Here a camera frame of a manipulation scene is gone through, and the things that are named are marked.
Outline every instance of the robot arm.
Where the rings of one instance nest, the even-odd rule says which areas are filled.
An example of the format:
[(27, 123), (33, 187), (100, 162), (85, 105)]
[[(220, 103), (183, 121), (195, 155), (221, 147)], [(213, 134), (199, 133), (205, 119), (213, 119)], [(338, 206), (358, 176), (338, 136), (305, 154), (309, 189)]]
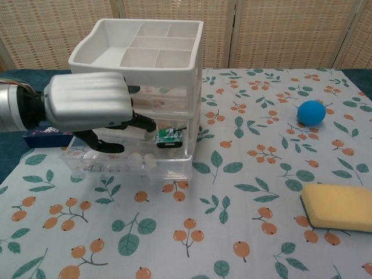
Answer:
[(120, 73), (64, 74), (52, 77), (43, 94), (19, 85), (0, 84), (0, 131), (28, 130), (48, 119), (54, 127), (71, 131), (89, 147), (120, 153), (120, 144), (104, 142), (95, 128), (142, 128), (157, 132), (154, 120), (135, 113), (128, 86)]

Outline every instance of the sponge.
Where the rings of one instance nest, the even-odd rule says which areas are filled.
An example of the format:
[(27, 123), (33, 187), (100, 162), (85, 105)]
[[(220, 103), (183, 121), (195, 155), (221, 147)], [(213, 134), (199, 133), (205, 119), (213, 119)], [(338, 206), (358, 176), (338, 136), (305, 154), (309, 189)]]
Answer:
[(372, 233), (372, 192), (366, 187), (306, 184), (301, 201), (313, 227)]

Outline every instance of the floral tablecloth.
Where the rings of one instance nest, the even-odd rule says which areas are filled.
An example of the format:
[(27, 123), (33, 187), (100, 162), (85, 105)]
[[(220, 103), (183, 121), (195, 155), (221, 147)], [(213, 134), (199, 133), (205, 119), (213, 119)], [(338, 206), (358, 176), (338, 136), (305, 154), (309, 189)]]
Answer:
[[(372, 234), (312, 229), (306, 183), (370, 187), (372, 103), (340, 71), (206, 69), (192, 181), (77, 179), (60, 148), (0, 186), (0, 278), (372, 278)], [(317, 99), (323, 123), (297, 107)]]

